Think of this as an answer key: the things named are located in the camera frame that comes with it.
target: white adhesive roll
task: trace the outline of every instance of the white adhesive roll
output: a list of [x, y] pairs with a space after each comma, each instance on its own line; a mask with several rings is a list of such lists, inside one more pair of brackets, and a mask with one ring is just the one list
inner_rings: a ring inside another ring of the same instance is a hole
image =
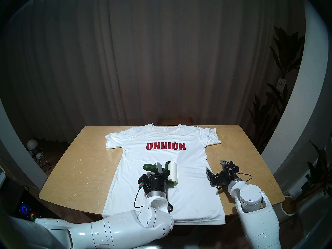
[[168, 176], [168, 181], [173, 182], [174, 186], [178, 184], [178, 167], [175, 162], [170, 162], [168, 164], [168, 170], [170, 172]]

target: silver metal ring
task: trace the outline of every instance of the silver metal ring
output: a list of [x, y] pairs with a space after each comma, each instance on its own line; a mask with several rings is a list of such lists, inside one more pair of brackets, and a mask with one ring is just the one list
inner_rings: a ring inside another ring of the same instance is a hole
[[151, 191], [146, 195], [146, 198], [152, 197], [152, 196], [160, 196], [166, 199], [166, 194], [161, 191]]

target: green handle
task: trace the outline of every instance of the green handle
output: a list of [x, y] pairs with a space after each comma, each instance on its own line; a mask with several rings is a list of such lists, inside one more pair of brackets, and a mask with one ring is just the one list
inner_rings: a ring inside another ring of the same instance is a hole
[[[171, 161], [166, 162], [166, 164], [165, 164], [165, 168], [163, 168], [163, 171], [168, 169], [168, 164], [169, 164], [170, 162], [171, 162]], [[143, 170], [151, 171], [151, 172], [155, 172], [155, 170], [156, 170], [156, 165], [152, 165], [152, 164], [144, 164], [144, 165], [143, 165]], [[176, 186], [176, 185], [178, 184], [178, 182], [176, 182], [176, 181], [168, 181], [168, 180], [166, 181], [166, 183], [167, 183], [169, 186], [172, 186], [172, 187], [174, 187], [174, 186]]]
[[154, 172], [156, 170], [156, 165], [144, 164], [143, 170]]

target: shirt label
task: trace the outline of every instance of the shirt label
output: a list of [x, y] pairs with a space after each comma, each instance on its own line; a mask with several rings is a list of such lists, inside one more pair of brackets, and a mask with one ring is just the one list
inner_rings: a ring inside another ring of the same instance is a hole
[[168, 149], [168, 150], [185, 150], [186, 144], [185, 143], [176, 143], [176, 142], [151, 142], [146, 143], [146, 149], [147, 150], [156, 150], [156, 149]]

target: t-shirt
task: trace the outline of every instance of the t-shirt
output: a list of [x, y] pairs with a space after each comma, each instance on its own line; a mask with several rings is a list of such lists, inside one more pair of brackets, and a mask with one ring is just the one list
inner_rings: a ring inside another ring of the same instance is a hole
[[[178, 125], [157, 127], [153, 124], [132, 127], [106, 136], [106, 149], [123, 148], [103, 210], [106, 218], [119, 212], [135, 210], [134, 200], [143, 165], [167, 161], [177, 163], [178, 184], [166, 185], [170, 213], [175, 225], [225, 224], [225, 213], [215, 188], [206, 177], [205, 147], [220, 143], [215, 129]], [[144, 205], [146, 194], [140, 190], [136, 206]]]

